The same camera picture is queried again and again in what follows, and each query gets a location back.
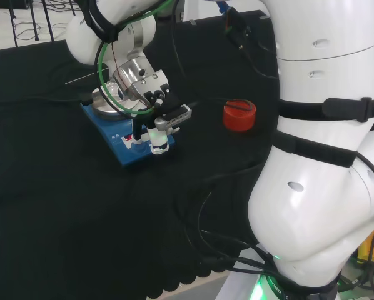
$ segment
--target table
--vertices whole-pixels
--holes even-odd
[[[245,16],[260,26],[261,12]],[[77,102],[44,99],[71,101],[96,86],[92,76],[65,85],[91,68],[74,62],[64,42],[0,51],[0,299],[155,298],[210,273],[186,242],[173,196],[185,208],[193,182],[264,160],[279,92],[228,44],[220,18],[196,23],[177,30],[191,81],[207,95],[252,100],[256,126],[229,132],[222,106],[201,103],[173,152],[129,169]],[[263,32],[272,39],[270,28]],[[196,100],[174,61],[168,24],[158,26],[146,53],[183,101]],[[273,56],[258,51],[255,60],[276,72]],[[29,95],[38,98],[26,102]],[[202,227],[252,238],[246,203],[259,172],[221,181]]]

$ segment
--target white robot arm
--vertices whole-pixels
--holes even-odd
[[[169,149],[168,135],[178,130],[173,127],[191,116],[189,107],[181,105],[173,94],[164,72],[155,71],[143,52],[154,38],[156,22],[153,16],[140,17],[137,21],[135,15],[165,3],[169,0],[80,0],[84,17],[74,17],[66,31],[71,54],[79,62],[92,65],[99,47],[102,47],[103,36],[108,35],[107,30],[102,30],[104,25],[112,28],[132,18],[130,24],[120,27],[113,34],[116,38],[105,41],[111,45],[104,54],[103,62],[108,66],[112,79],[102,84],[107,91],[99,91],[99,87],[93,92],[92,109],[95,115],[105,120],[118,121],[119,118],[127,118],[123,108],[136,112],[155,107],[153,117],[145,121],[141,118],[136,121],[136,114],[130,115],[134,119],[133,144],[140,145],[145,141],[142,136],[145,126],[153,154],[166,152]]]
[[[156,1],[100,0],[98,8],[117,24]],[[251,195],[249,220],[282,275],[323,287],[374,230],[374,172],[352,156],[358,151],[374,164],[374,0],[262,2],[273,21],[286,109],[279,143]],[[151,17],[128,25],[113,44],[117,63],[143,56],[154,32]],[[77,60],[93,63],[101,41],[81,17],[72,20],[66,40]],[[115,73],[111,51],[104,60]],[[269,285],[263,289],[268,300],[277,299]]]

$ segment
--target red container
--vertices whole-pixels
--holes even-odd
[[[229,101],[227,104],[250,108],[250,105],[245,101]],[[247,131],[254,126],[255,115],[256,107],[254,104],[252,104],[252,110],[250,111],[225,106],[223,109],[223,124],[232,131]]]

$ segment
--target blue device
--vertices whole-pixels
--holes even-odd
[[[123,166],[154,155],[150,148],[151,141],[142,142],[140,145],[131,142],[132,120],[107,121],[95,115],[92,105],[81,105],[81,108],[98,128]],[[169,147],[174,146],[173,136],[168,136],[168,144]]]

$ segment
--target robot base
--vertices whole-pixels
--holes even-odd
[[[91,105],[81,105],[81,107],[87,117],[98,128],[101,135],[116,155],[116,158],[123,166],[127,166],[148,156],[154,155],[151,152],[151,142],[148,133],[141,135],[143,140],[141,144],[137,145],[132,142],[132,120],[107,121],[95,115]],[[170,147],[174,146],[175,141],[172,136],[168,136],[168,144]]]
[[[271,277],[260,276],[256,283],[250,300],[293,300],[288,295],[284,294],[283,290],[278,287],[278,283],[273,281]]]

